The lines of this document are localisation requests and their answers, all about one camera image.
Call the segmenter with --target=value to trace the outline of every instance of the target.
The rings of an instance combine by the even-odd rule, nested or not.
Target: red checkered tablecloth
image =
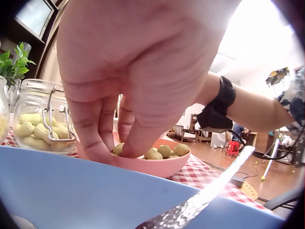
[[[12,114],[11,114],[11,127],[9,134],[2,145],[19,147],[15,141],[13,130],[12,130]],[[78,157],[76,150],[69,154],[71,157]],[[219,175],[213,171],[209,166],[203,163],[199,158],[194,155],[190,155],[189,160],[185,166],[175,175],[169,177],[168,179],[180,182],[189,186],[204,189],[208,184],[210,184]],[[237,200],[246,205],[262,209],[264,211],[272,212],[264,208],[261,204],[255,202],[253,199],[248,197],[245,193],[240,191],[235,185],[227,184],[223,191],[220,193],[231,200]]]

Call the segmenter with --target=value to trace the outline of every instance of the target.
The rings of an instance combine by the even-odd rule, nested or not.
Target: power adapter
[[[231,178],[229,183],[235,185],[237,188],[241,188],[244,182],[245,182],[244,178],[234,176]]]

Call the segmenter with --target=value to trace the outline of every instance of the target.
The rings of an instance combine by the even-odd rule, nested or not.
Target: wrist
[[[220,76],[215,73],[208,72],[203,86],[195,98],[194,103],[206,106],[216,98],[220,90]]]

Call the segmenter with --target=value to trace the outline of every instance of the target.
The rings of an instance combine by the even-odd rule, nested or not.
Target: metal jar clasp
[[[67,125],[67,131],[68,131],[69,138],[66,138],[66,139],[54,139],[53,138],[52,112],[54,111],[54,109],[52,109],[51,99],[52,99],[52,95],[55,92],[64,92],[64,91],[61,90],[61,89],[57,89],[56,86],[54,86],[53,90],[51,90],[51,92],[49,94],[49,99],[48,99],[47,107],[42,109],[42,120],[43,120],[44,125],[49,130],[48,137],[49,137],[49,139],[51,141],[56,141],[56,142],[73,142],[73,141],[76,140],[76,133],[73,132],[74,125],[73,125],[72,118],[71,118],[70,111],[69,111],[68,107],[64,107],[63,110],[59,111],[59,112],[60,113],[65,113],[65,116],[66,116],[66,125]],[[46,122],[45,113],[49,113],[49,120],[50,120],[49,122],[50,122],[50,125],[48,125],[47,122]]]

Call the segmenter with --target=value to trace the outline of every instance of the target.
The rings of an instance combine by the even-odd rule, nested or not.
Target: patterned shirt sleeve
[[[275,98],[294,118],[295,122],[287,126],[287,129],[295,136],[298,136],[304,126],[304,93],[305,93],[304,66],[298,70],[294,79],[290,82],[289,88],[281,92]]]

